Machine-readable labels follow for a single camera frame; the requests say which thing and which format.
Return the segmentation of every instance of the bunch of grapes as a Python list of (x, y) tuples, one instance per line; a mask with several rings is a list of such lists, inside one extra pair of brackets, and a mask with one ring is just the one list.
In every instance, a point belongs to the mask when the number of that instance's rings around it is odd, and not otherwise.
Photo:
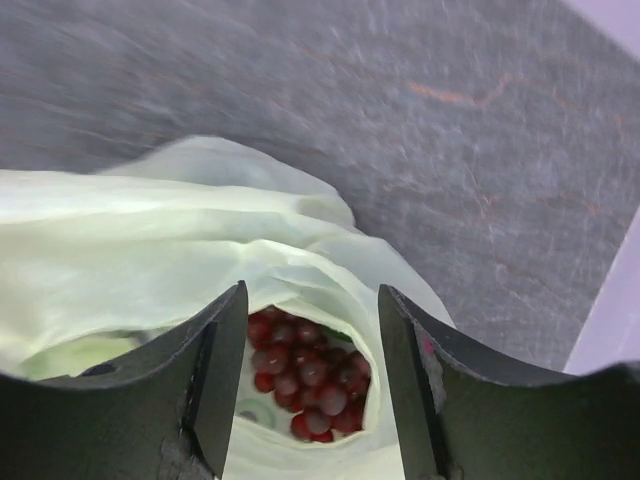
[(249, 317), (247, 336), (255, 387), (296, 414), (296, 438), (330, 443), (334, 432), (362, 430), (371, 367), (360, 352), (330, 346), (322, 327), (275, 307)]

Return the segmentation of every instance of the red grape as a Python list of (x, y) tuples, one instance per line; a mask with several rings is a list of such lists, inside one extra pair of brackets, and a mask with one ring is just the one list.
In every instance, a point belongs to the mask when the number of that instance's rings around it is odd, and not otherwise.
[(356, 417), (356, 430), (362, 430), (362, 423), (364, 421), (364, 407), (365, 407), (366, 399), (364, 397), (360, 397), (353, 404), (353, 410)]
[(322, 336), (318, 339), (318, 341), (316, 341), (316, 343), (314, 343), (311, 348), (313, 348), (316, 352), (322, 353), (322, 352), (326, 352), (327, 349), (329, 348), (329, 341), (327, 340), (327, 337)]
[(320, 388), (307, 387), (300, 393), (303, 407), (315, 407), (320, 401)]
[(331, 418), (331, 426), (342, 433), (353, 433), (359, 430), (362, 417), (353, 405), (349, 405), (342, 412)]
[(351, 398), (356, 399), (356, 398), (366, 396), (367, 392), (369, 391), (370, 383), (371, 383), (371, 379), (367, 377), (362, 377), (360, 379), (360, 382), (358, 382), (358, 385), (356, 386), (356, 388), (352, 392), (350, 392)]
[(256, 373), (253, 377), (253, 384), (261, 393), (269, 393), (273, 390), (273, 375), (268, 373)]
[(298, 317), (297, 315), (294, 315), (293, 313), (284, 313), (284, 321), (286, 322), (297, 322), (300, 320), (300, 317)]
[(323, 413), (336, 416), (347, 406), (347, 394), (333, 383), (327, 383), (320, 388), (318, 406)]
[(349, 354), (349, 361), (360, 371), (362, 375), (365, 377), (371, 377), (371, 365), (367, 362), (367, 359), (364, 358), (357, 350), (355, 352), (351, 352)]
[(333, 376), (335, 381), (349, 393), (355, 391), (362, 380), (360, 371), (350, 363), (344, 363), (338, 367)]
[(311, 439), (311, 432), (307, 427), (307, 419), (304, 413), (300, 413), (291, 419), (291, 433), (300, 440)]
[(293, 403), (293, 395), (282, 395), (277, 389), (273, 392), (273, 399), (279, 407), (285, 409)]
[(289, 363), (289, 349), (284, 345), (274, 345), (267, 350), (266, 370), (272, 375), (282, 373)]
[(291, 345), (295, 338), (295, 329), (288, 323), (278, 322), (273, 326), (273, 330), (271, 331), (271, 341), (273, 343)]
[(322, 329), (315, 323), (302, 319), (298, 324), (298, 342), (303, 345), (311, 345), (322, 337)]
[(305, 408), (303, 415), (307, 422), (307, 428), (313, 435), (320, 435), (331, 428), (331, 420), (317, 408)]
[(333, 442), (333, 432), (331, 430), (327, 430), (320, 435), (311, 435), (311, 441), (320, 443), (331, 443)]
[(292, 395), (291, 403), (287, 407), (287, 411), (291, 413), (298, 413), (300, 410), (302, 410), (302, 401), (300, 400), (300, 395), (294, 394)]
[(293, 395), (300, 387), (298, 378), (292, 370), (285, 370), (281, 374), (276, 375), (274, 385), (275, 389), (282, 395)]
[(296, 367), (302, 366), (304, 363), (309, 360), (313, 360), (318, 358), (318, 354), (308, 348), (298, 347), (293, 351), (291, 355), (291, 360), (293, 361), (293, 365)]
[(315, 387), (327, 378), (327, 362), (322, 359), (309, 360), (300, 367), (300, 380), (308, 387)]
[(270, 335), (271, 323), (268, 319), (255, 313), (249, 316), (247, 338), (254, 348), (265, 346), (269, 342)]
[(342, 363), (342, 361), (347, 358), (347, 352), (344, 348), (340, 347), (330, 348), (324, 353), (324, 358), (329, 362), (329, 365), (333, 367)]
[(268, 373), (269, 362), (266, 350), (256, 350), (251, 355), (251, 366), (256, 372)]
[(275, 320), (276, 318), (281, 318), (284, 315), (284, 312), (273, 305), (270, 305), (262, 310), (260, 313), (271, 320)]

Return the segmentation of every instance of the plastic bag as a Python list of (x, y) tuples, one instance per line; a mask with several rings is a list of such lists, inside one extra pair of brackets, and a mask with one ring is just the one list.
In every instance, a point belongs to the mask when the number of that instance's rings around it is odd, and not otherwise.
[[(5, 171), (0, 182), (4, 371), (80, 373), (132, 348), (106, 332), (171, 327), (242, 279), (250, 311), (274, 304), (349, 335), (373, 373), (364, 431), (333, 444), (300, 443), (236, 415), (225, 479), (357, 478), (380, 458), (376, 451), (389, 456), (376, 473), (384, 477), (367, 478), (402, 478), (379, 284), (452, 323), (386, 242), (354, 227), (331, 186), (208, 137), (99, 175)], [(79, 341), (94, 342), (90, 359)], [(252, 395), (244, 388), (239, 405)]]

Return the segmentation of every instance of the translucent plastic bag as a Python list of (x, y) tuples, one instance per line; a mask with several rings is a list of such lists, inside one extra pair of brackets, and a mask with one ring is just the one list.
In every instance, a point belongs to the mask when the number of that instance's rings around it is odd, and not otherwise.
[[(205, 137), (99, 175), (5, 171), (0, 182), (4, 371), (78, 374), (133, 348), (107, 332), (171, 327), (242, 279), (250, 311), (273, 304), (350, 336), (372, 384), (364, 431), (333, 444), (301, 443), (236, 415), (225, 479), (402, 478), (379, 284), (452, 323), (386, 242), (354, 227), (331, 186)], [(238, 405), (254, 396), (241, 380)], [(389, 459), (374, 475), (377, 451)]]

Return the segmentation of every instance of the green plastic bag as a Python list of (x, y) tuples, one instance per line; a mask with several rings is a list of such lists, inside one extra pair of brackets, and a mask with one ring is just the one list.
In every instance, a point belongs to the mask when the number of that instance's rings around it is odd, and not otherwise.
[[(386, 242), (355, 228), (331, 186), (210, 137), (98, 175), (3, 171), (0, 182), (5, 372), (78, 374), (135, 347), (110, 332), (177, 325), (244, 280), (250, 311), (273, 304), (350, 337), (372, 366), (372, 384), (364, 431), (333, 444), (300, 443), (236, 415), (225, 480), (341, 478), (380, 455), (384, 468), (367, 478), (402, 478), (378, 286), (393, 285), (452, 323)], [(242, 408), (255, 399), (247, 375)]]

